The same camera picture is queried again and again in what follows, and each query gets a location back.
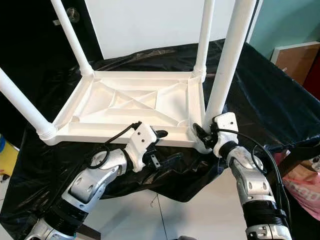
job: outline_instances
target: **white pipe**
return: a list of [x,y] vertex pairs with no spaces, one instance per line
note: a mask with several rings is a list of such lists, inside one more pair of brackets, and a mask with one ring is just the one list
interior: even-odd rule
[[36,107],[27,99],[19,88],[0,68],[0,91],[15,106],[16,109],[35,128],[42,140],[50,139],[57,132],[55,126],[48,122]]
[[212,118],[223,111],[255,5],[256,0],[235,1],[202,124],[203,129],[207,132],[210,131]]
[[203,14],[201,21],[201,32],[199,38],[196,62],[193,68],[193,76],[201,77],[202,82],[206,79],[206,62],[208,55],[208,47],[210,41],[210,32],[212,26],[212,18],[214,14],[215,0],[205,0],[203,6]]
[[89,76],[94,73],[92,67],[87,61],[86,55],[81,48],[77,35],[72,27],[72,24],[68,18],[66,10],[61,2],[61,0],[51,0],[53,8],[56,12],[56,15],[59,18],[63,31],[66,35],[66,38],[69,41],[69,44],[72,48],[72,51],[75,55],[76,60],[79,63],[80,72],[82,76]]

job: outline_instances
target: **yellow object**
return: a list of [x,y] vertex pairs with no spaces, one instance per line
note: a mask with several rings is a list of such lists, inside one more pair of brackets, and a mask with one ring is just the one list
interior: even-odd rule
[[16,165],[18,152],[19,151],[10,143],[7,141],[5,142],[4,149],[0,152],[0,175],[12,175]]

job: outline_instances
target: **white wall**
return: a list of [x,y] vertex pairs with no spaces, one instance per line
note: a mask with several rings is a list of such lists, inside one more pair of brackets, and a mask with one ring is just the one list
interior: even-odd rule
[[[104,59],[197,43],[204,0],[85,0]],[[216,0],[210,40],[226,37],[235,0]]]

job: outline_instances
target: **teal wall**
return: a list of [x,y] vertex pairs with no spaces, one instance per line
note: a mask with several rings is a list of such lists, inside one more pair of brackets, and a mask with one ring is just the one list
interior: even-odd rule
[[263,0],[250,44],[270,59],[275,47],[320,40],[320,0]]

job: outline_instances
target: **blue object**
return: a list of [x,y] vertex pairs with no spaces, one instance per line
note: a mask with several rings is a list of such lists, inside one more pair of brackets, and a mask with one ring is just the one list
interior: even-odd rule
[[0,136],[0,153],[4,150],[6,145],[6,140],[5,138],[1,135]]

